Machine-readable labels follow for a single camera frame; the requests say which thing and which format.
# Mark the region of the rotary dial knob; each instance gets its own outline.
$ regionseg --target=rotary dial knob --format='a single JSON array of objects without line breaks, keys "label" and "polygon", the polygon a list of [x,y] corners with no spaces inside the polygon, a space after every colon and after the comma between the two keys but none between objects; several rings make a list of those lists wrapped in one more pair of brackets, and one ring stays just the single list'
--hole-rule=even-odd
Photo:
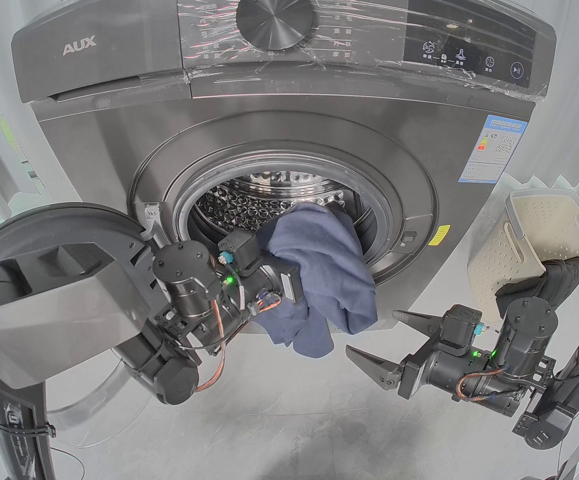
[{"label": "rotary dial knob", "polygon": [[314,21],[310,0],[241,0],[236,24],[241,34],[264,50],[286,50],[300,43]]}]

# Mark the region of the black cylindrical motor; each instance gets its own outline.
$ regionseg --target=black cylindrical motor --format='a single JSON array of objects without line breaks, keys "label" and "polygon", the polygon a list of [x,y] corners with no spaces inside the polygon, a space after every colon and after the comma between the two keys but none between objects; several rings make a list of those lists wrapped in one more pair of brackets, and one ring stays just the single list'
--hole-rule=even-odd
[{"label": "black cylindrical motor", "polygon": [[218,281],[205,245],[179,242],[156,252],[154,276],[161,281],[172,306],[183,318],[198,318],[211,313],[207,288]]},{"label": "black cylindrical motor", "polygon": [[511,302],[494,349],[494,363],[505,365],[506,377],[531,379],[557,326],[556,312],[545,300],[532,297]]},{"label": "black cylindrical motor", "polygon": [[[490,356],[485,350],[470,348],[467,354],[459,357],[439,351],[432,360],[434,362],[427,383],[451,393],[458,401],[456,387],[461,378],[467,373],[487,371]],[[490,395],[494,392],[508,393],[478,403],[508,417],[514,414],[525,393],[522,386],[514,380],[502,377],[501,374],[470,377],[462,384],[461,391],[467,397]]]}]

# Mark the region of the blue connector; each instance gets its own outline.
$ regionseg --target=blue connector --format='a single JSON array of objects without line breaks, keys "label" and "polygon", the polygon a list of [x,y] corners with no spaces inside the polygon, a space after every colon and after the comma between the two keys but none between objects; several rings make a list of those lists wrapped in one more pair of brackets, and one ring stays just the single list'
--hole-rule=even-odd
[{"label": "blue connector", "polygon": [[231,262],[234,261],[234,255],[230,254],[230,253],[227,252],[227,251],[221,252],[220,255],[221,255],[223,258],[225,258],[225,261],[226,261],[227,263],[231,263]]}]

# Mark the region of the aux logo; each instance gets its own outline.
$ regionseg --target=aux logo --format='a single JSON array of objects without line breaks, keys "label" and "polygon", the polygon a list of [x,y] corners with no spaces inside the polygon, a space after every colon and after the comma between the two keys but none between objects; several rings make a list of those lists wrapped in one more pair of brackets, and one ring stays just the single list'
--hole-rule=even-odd
[{"label": "aux logo", "polygon": [[84,39],[81,39],[80,44],[78,41],[74,41],[71,44],[67,43],[65,45],[65,48],[63,49],[63,55],[67,55],[68,53],[80,52],[80,50],[84,50],[89,46],[96,46],[96,43],[94,43],[93,41],[94,37],[96,36],[93,35],[92,37],[85,37]]}]

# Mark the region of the yellow warning sticker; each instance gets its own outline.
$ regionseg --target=yellow warning sticker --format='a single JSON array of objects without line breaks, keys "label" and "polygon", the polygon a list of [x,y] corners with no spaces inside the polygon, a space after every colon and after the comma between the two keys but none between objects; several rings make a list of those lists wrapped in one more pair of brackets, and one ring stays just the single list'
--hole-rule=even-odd
[{"label": "yellow warning sticker", "polygon": [[443,239],[445,238],[445,235],[448,233],[449,230],[450,230],[449,224],[447,224],[446,226],[439,226],[439,229],[436,232],[436,235],[434,235],[434,238],[432,238],[432,240],[430,241],[430,243],[428,245],[440,244],[443,241]]}]

